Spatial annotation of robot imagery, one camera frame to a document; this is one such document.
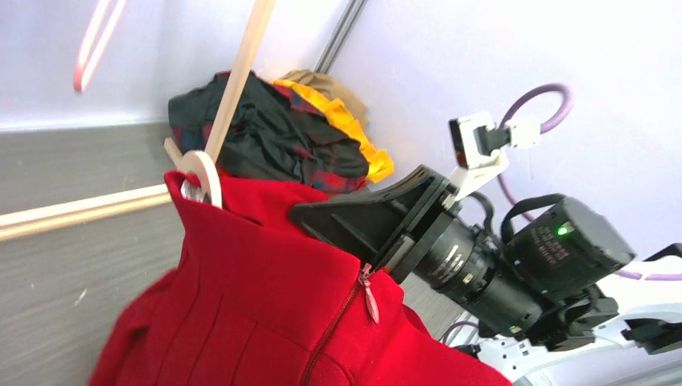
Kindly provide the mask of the beige plastic hanger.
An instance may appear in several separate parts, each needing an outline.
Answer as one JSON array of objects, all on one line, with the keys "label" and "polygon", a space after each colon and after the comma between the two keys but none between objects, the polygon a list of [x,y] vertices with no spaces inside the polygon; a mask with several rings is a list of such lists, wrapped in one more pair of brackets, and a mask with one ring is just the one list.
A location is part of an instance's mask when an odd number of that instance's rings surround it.
[{"label": "beige plastic hanger", "polygon": [[202,150],[191,150],[182,154],[172,138],[166,138],[163,145],[175,167],[186,174],[194,175],[199,181],[199,185],[196,186],[185,179],[180,187],[181,196],[222,208],[222,186],[211,157]]}]

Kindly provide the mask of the red skirt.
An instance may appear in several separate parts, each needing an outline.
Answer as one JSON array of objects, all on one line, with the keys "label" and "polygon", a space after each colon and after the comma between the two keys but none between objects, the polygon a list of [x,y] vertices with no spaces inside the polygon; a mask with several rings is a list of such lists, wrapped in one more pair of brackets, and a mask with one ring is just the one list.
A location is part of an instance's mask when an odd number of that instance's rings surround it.
[{"label": "red skirt", "polygon": [[386,273],[288,219],[325,195],[222,176],[222,207],[165,182],[185,237],[179,265],[121,313],[92,385],[505,385],[433,339]]}]

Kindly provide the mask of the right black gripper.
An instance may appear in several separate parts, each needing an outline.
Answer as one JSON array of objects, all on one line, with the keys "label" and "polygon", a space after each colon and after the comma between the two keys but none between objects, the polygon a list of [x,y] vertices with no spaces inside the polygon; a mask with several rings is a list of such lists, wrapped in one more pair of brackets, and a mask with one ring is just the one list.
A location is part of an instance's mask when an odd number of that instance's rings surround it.
[{"label": "right black gripper", "polygon": [[309,236],[350,253],[373,271],[387,269],[400,284],[449,224],[451,213],[442,203],[458,192],[446,176],[420,165],[378,191],[296,204],[288,217]]}]

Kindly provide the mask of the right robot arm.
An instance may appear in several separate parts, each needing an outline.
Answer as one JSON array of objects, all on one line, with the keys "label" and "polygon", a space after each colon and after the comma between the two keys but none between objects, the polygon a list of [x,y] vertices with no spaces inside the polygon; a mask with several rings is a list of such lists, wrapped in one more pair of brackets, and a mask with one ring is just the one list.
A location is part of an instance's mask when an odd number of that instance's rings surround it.
[{"label": "right robot arm", "polygon": [[377,192],[300,203],[290,219],[359,258],[361,282],[386,269],[416,275],[470,314],[477,342],[443,342],[509,380],[589,352],[681,347],[681,246],[637,261],[608,220],[561,194],[524,199],[491,227],[490,201],[473,192],[482,224],[459,218],[462,186],[419,166]]}]

